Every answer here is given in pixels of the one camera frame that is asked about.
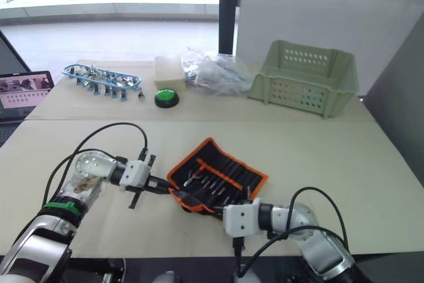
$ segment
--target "table surface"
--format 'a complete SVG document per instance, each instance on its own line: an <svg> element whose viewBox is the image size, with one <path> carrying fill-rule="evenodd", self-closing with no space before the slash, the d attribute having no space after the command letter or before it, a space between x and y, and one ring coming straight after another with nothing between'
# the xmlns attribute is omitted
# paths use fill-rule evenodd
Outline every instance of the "table surface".
<svg viewBox="0 0 424 283"><path fill-rule="evenodd" d="M102 62L79 61L81 64L107 68L116 72L142 77L145 97L129 90L128 101L94 95L92 91L76 85L76 79L62 78L48 97L27 119L104 119L104 120L165 120L165 121L323 121L320 115L298 111L279 105L264 105L261 101L245 97L220 97L202 94L191 88L179 93L180 103L171 109L154 104L157 92L153 82L153 62ZM255 73L258 67L251 66ZM352 99L346 111L327 121L373 121L358 99Z"/></svg>
<svg viewBox="0 0 424 283"><path fill-rule="evenodd" d="M93 97L83 104L85 117L90 116L88 110L93 110L91 119L41 117L48 113L54 116L54 111L49 111L55 107L51 100L63 96L60 94L64 94L65 87L81 89L67 82L63 79L30 117L43 120L26 120L0 148L0 220L5 221L0 231L0 254L7 252L17 233L39 210L45 183L57 163L90 132L117 119L132 121L145 129L150 153L157 155L152 169L155 176L164 178L201 141L213 137L224 151L270 176L259 193L264 202L288 203L292 194L304 186L325 190L341 210L352 253L424 250L423 188L356 99L342 117L326 121L285 107L263 106L241 98L209 100L190 91L182 94L185 98L179 104L181 113L174 109L168 110L170 114L155 111L146 97L145 101L137 101L143 112L125 115L121 111L104 121L101 118L107 117L105 110L108 106L110 110L116 101ZM196 94L198 101L209 103L209 107L219 108L202 112L200 102L188 100L191 94ZM131 100L125 103L132 105ZM237 105L246 109L236 109ZM263 116L257 118L246 112ZM133 159L142 147L142 138L137 134L132 127L113 127L94 137L87 146ZM71 245L74 256L232 255L231 239L220 221L186 213L170 196L143 194L135 210L128 209L131 199L131 193L106 185ZM307 192L299 201L314 211L320 225L340 233L335 212L319 194ZM265 235L249 237L244 255L251 255L265 242ZM298 254L290 241L276 243L264 253Z"/></svg>

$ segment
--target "plastic basket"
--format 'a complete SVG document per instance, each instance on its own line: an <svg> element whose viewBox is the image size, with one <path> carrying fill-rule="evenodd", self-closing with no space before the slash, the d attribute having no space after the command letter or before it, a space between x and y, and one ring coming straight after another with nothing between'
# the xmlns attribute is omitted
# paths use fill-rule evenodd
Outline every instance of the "plastic basket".
<svg viewBox="0 0 424 283"><path fill-rule="evenodd" d="M340 114L357 93L353 54L276 40L249 97L327 118Z"/></svg>

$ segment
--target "silver arm segment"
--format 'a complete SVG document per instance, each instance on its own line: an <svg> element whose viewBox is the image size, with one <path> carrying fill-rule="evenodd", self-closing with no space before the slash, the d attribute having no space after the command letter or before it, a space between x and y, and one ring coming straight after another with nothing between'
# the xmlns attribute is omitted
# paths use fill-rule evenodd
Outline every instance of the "silver arm segment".
<svg viewBox="0 0 424 283"><path fill-rule="evenodd" d="M245 237L263 230L283 233L286 230L288 206L264 205L259 198L252 203L228 205L223 211L225 231L232 237ZM317 225L312 211L297 204L291 217L291 228ZM319 230L302 230L290 235L311 269L323 280L331 280L354 265L354 259L338 239Z"/></svg>
<svg viewBox="0 0 424 283"><path fill-rule="evenodd" d="M68 248L81 220L110 182L121 191L143 188L150 174L149 164L134 160L124 165L102 152L82 153L71 179L47 203L17 238L0 263L0 283L43 283L60 277L71 255Z"/></svg>

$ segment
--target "clear plastic bag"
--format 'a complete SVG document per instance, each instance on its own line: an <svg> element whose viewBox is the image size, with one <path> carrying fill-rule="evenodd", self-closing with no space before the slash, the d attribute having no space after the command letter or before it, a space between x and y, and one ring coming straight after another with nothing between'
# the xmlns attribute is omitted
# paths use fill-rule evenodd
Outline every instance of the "clear plastic bag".
<svg viewBox="0 0 424 283"><path fill-rule="evenodd" d="M247 95L252 87L253 77L247 72L243 61L229 54L208 56L202 51L196 53L193 61L184 60L185 78L203 93L211 95Z"/></svg>

